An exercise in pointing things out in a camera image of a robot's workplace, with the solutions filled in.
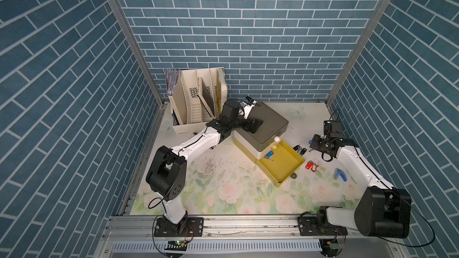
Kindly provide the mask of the grey three-drawer cabinet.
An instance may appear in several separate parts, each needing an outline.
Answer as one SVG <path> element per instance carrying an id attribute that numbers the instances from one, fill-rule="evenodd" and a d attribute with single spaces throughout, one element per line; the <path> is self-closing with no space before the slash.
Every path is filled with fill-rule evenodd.
<path id="1" fill-rule="evenodd" d="M 264 102 L 258 102 L 249 116 L 249 119 L 259 119 L 261 126 L 256 133 L 243 129 L 233 132 L 234 144 L 253 162 L 261 160 L 277 144 L 275 138 L 280 140 L 287 130 L 289 121 Z"/>

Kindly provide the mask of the blue key fob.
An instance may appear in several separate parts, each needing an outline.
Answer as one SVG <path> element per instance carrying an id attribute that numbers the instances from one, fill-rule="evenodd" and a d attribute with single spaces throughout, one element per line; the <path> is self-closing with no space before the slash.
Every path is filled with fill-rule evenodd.
<path id="1" fill-rule="evenodd" d="M 335 180 L 338 180 L 340 178 L 343 182 L 347 182 L 348 181 L 348 178 L 347 178 L 345 172 L 343 170 L 341 170 L 340 168 L 336 168 L 335 169 L 335 172 L 333 174 L 333 178 Z"/>

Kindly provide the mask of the red tag key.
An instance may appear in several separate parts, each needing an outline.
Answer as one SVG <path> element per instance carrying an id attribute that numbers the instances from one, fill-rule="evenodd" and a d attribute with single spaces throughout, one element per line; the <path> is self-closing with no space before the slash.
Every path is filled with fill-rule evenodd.
<path id="1" fill-rule="evenodd" d="M 309 169 L 311 169 L 311 168 L 312 168 L 313 164 L 314 164 L 314 162 L 313 162 L 313 161 L 308 161 L 308 162 L 306 163 L 306 166 L 305 166 L 305 168 L 306 168 L 307 170 L 309 170 Z"/>
<path id="2" fill-rule="evenodd" d="M 315 173 L 317 171 L 317 168 L 318 168 L 318 165 L 316 163 L 312 163 L 311 164 L 311 167 L 310 167 L 310 170 Z"/>

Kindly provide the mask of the blue tag key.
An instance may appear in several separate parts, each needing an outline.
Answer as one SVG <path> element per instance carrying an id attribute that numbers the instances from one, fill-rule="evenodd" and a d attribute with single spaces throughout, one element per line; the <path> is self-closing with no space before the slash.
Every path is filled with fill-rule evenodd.
<path id="1" fill-rule="evenodd" d="M 265 158 L 266 160 L 274 161 L 273 155 L 274 155 L 274 152 L 271 150 L 270 152 L 268 152 L 268 153 L 265 154 L 264 158 Z"/>

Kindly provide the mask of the yellow bottom drawer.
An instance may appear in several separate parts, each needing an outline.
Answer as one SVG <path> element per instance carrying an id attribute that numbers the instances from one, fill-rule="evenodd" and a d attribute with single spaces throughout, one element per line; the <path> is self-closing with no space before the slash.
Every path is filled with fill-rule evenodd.
<path id="1" fill-rule="evenodd" d="M 275 150 L 270 149 L 270 151 L 274 152 L 274 161 L 266 160 L 263 156 L 257 159 L 255 164 L 273 182 L 274 186 L 279 188 L 305 162 L 305 158 L 284 140 L 277 144 Z"/>

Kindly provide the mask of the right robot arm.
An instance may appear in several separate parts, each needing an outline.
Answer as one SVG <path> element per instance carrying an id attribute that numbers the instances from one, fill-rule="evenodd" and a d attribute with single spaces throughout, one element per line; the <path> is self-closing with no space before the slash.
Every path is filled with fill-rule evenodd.
<path id="1" fill-rule="evenodd" d="M 383 178 L 358 144 L 344 136 L 340 121 L 325 121 L 323 130 L 323 135 L 313 136 L 310 148 L 340 161 L 364 191 L 354 210 L 321 206 L 316 214 L 317 227 L 352 229 L 393 244 L 407 238 L 412 213 L 420 213 L 412 206 L 410 194 Z"/>

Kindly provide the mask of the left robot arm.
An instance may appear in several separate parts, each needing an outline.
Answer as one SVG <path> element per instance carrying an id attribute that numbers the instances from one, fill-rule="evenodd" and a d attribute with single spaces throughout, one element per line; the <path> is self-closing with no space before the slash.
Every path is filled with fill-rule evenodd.
<path id="1" fill-rule="evenodd" d="M 184 235 L 191 229 L 180 197 L 186 182 L 187 164 L 222 143 L 234 130 L 256 133 L 263 120 L 251 117 L 251 112 L 259 107 L 261 103 L 249 96 L 244 100 L 229 99 L 220 115 L 206 123 L 194 137 L 173 148 L 161 146 L 157 149 L 146 182 L 158 195 L 159 204 L 164 208 L 161 221 L 173 235 Z"/>

